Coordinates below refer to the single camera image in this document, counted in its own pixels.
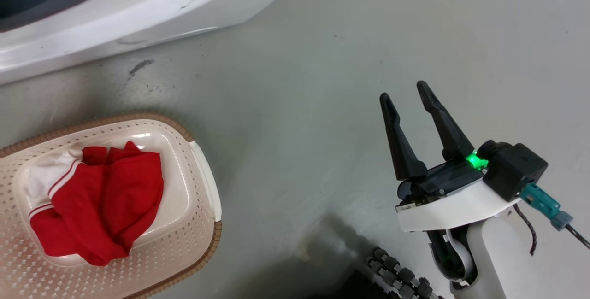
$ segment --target robotic arm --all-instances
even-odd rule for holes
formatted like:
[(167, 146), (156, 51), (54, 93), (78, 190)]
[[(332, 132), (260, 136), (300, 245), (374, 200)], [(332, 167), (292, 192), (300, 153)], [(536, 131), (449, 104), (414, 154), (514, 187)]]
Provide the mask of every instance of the robotic arm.
[(428, 84), (419, 81), (417, 87), (443, 146), (445, 162), (431, 169), (416, 158), (389, 96), (380, 97), (396, 177), (402, 181), (396, 207), (402, 229), (428, 234), (432, 257), (456, 299), (545, 297), (528, 250), (514, 229), (494, 216), (524, 200), (557, 230), (569, 230), (590, 248), (571, 227), (573, 217), (537, 186), (548, 163), (520, 143), (489, 140), (475, 151)]

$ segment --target green led light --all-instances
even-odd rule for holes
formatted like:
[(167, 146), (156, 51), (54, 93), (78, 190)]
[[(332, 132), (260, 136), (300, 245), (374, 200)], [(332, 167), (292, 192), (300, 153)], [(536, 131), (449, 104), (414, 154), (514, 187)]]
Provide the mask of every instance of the green led light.
[(473, 154), (471, 154), (470, 156), (467, 156), (465, 159), (472, 164), (474, 169), (483, 169), (487, 167), (487, 160), (482, 160), (481, 158), (478, 158), (478, 155), (476, 155), (475, 152), (473, 152)]

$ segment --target red and white clothing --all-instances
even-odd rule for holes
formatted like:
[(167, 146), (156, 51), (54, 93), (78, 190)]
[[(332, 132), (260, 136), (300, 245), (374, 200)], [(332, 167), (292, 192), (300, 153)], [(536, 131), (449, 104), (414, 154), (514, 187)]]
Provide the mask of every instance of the red and white clothing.
[(129, 255), (156, 218), (164, 190), (160, 154), (131, 142), (47, 156), (31, 166), (29, 179), (36, 203), (29, 219), (45, 253), (78, 253), (101, 266)]

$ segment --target basket handle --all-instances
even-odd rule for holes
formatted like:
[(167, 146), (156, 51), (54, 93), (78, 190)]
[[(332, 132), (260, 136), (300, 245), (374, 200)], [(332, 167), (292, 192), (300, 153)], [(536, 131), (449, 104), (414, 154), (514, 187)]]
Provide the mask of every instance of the basket handle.
[(219, 192), (217, 191), (217, 185), (215, 184), (215, 178), (209, 167), (209, 163), (203, 154), (201, 147), (193, 140), (188, 143), (192, 148), (192, 154), (196, 160), (196, 166), (199, 168), (203, 182), (205, 183), (205, 191), (207, 192), (207, 198), (209, 204), (215, 213), (215, 221), (221, 221), (221, 200), (219, 199)]

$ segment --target white fabric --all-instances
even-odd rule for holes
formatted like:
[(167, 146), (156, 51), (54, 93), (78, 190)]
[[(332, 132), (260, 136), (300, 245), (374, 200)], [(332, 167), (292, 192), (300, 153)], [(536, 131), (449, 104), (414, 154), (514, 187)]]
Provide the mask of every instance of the white fabric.
[(68, 150), (62, 154), (40, 158), (29, 169), (29, 185), (25, 187), (27, 195), (40, 206), (49, 201), (76, 171), (82, 160), (82, 150)]

